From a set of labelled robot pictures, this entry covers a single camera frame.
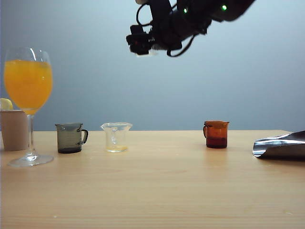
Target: brown liquid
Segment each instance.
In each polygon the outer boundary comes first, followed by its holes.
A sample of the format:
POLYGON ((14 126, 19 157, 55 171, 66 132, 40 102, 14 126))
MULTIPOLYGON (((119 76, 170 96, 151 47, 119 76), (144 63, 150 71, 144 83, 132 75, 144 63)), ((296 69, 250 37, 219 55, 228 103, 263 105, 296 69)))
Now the brown liquid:
POLYGON ((77 153, 77 152, 80 152, 80 151, 81 151, 80 147, 58 149, 58 152, 61 153, 61 154, 72 154, 72 153, 77 153))
POLYGON ((224 137, 208 137, 206 139, 206 146, 209 148, 226 148, 227 139, 224 137))

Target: measuring cup handle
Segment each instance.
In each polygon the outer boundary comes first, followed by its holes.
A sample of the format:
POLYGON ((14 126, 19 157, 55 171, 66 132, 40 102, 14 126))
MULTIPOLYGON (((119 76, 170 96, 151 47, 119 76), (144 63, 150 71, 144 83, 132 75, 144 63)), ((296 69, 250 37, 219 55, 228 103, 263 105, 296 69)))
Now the measuring cup handle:
POLYGON ((85 144, 88 138, 88 130, 82 129, 81 131, 85 132, 84 138, 81 141, 81 144, 85 144))
POLYGON ((206 132, 206 126, 203 127, 203 135, 206 138, 205 132, 206 132))

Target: clear measuring cup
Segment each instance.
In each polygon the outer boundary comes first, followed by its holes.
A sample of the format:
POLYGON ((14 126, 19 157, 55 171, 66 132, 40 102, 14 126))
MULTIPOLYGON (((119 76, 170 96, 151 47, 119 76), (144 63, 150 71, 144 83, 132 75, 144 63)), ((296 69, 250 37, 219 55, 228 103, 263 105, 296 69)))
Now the clear measuring cup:
POLYGON ((130 123, 104 123, 101 125, 106 133, 106 150, 112 153, 127 150, 125 135, 131 127, 130 123))

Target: orange juice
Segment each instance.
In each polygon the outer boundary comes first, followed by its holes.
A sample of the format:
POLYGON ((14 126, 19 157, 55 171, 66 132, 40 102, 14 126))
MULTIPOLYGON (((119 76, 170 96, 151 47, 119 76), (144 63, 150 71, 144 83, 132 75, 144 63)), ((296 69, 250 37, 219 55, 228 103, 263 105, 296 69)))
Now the orange juice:
POLYGON ((51 65, 47 62, 6 61, 4 84, 15 104, 27 115, 33 115, 51 94, 51 65))

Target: gray wall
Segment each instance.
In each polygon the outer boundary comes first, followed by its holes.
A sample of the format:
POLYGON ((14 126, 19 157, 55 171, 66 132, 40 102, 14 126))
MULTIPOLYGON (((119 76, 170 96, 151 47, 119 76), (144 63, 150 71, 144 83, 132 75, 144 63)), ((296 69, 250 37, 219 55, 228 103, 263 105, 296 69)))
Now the gray wall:
MULTIPOLYGON (((52 94, 36 130, 83 122, 99 130, 125 121, 133 130, 201 129, 207 119, 230 129, 305 129, 304 0, 256 0, 234 22, 212 22, 179 58, 138 58, 125 41, 134 0, 2 0, 4 51, 46 50, 52 94)), ((143 9, 141 20, 148 21, 143 9)))

